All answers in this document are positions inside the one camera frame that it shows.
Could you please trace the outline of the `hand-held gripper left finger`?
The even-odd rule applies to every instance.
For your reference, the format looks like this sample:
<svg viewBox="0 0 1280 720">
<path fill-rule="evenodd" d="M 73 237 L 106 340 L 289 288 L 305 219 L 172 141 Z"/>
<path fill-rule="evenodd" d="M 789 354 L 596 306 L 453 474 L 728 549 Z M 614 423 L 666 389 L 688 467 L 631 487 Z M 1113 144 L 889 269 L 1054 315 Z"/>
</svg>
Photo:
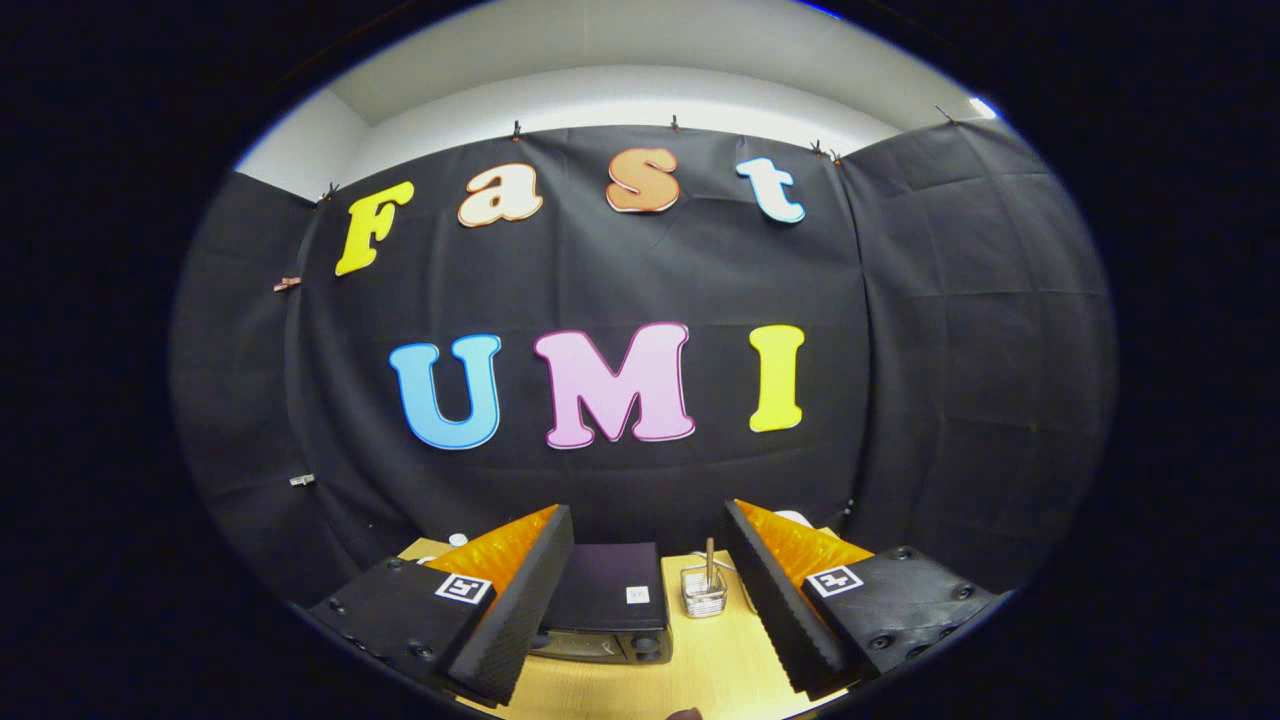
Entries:
<svg viewBox="0 0 1280 720">
<path fill-rule="evenodd" d="M 554 503 L 426 562 L 384 559 L 305 620 L 417 691 L 507 705 L 572 546 Z"/>
</svg>

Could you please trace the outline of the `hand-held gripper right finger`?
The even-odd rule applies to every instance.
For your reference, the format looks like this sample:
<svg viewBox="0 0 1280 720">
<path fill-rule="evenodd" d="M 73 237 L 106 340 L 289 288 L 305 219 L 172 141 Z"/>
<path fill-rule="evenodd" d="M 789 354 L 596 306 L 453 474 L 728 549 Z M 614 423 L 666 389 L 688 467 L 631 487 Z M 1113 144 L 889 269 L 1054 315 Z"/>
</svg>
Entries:
<svg viewBox="0 0 1280 720">
<path fill-rule="evenodd" d="M 920 550 L 873 553 L 741 500 L 724 505 L 722 544 L 810 700 L 905 673 L 1001 603 Z"/>
</svg>

